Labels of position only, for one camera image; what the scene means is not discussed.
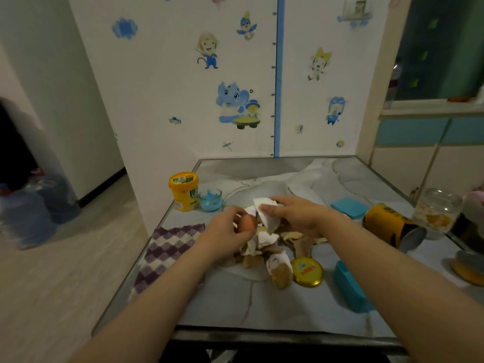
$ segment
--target teal cabinet panel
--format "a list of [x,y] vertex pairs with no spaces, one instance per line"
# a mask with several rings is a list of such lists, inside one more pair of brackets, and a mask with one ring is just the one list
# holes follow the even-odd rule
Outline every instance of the teal cabinet panel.
[[484,144],[484,117],[452,118],[443,144]]
[[375,145],[432,145],[440,141],[450,118],[384,119]]

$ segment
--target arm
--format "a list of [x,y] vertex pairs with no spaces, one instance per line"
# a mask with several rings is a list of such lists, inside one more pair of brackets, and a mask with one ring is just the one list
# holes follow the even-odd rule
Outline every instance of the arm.
[[482,362],[484,307],[438,272],[328,207],[291,196],[263,206],[312,237],[324,236],[395,335],[419,362]]
[[232,222],[237,223],[237,214],[243,213],[241,207],[231,206],[214,218],[195,244],[94,336],[71,363],[158,362],[205,271],[253,237],[252,232],[234,232]]

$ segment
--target gold lid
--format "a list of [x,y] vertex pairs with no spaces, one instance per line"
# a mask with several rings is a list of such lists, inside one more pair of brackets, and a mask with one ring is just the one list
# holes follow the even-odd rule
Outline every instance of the gold lid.
[[323,268],[311,257],[299,257],[291,262],[294,281],[307,288],[317,287],[324,277]]

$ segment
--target checkered towel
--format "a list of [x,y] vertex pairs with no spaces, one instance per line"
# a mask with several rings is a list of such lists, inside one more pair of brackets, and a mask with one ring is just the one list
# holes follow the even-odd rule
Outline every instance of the checkered towel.
[[205,224],[181,228],[157,228],[149,240],[145,258],[139,268],[129,300],[144,292],[158,277],[178,260],[205,230]]

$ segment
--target hand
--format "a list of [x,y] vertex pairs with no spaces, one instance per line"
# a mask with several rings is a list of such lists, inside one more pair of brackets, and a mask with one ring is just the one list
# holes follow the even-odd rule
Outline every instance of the hand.
[[261,205],[260,210],[270,216],[282,218],[281,232],[301,232],[308,237],[321,238],[320,228],[331,209],[297,196],[272,196],[270,199],[284,206]]
[[197,239],[195,246],[211,263],[231,256],[249,242],[256,232],[235,233],[233,223],[239,225],[239,215],[246,214],[239,206],[230,206],[211,220],[205,232]]

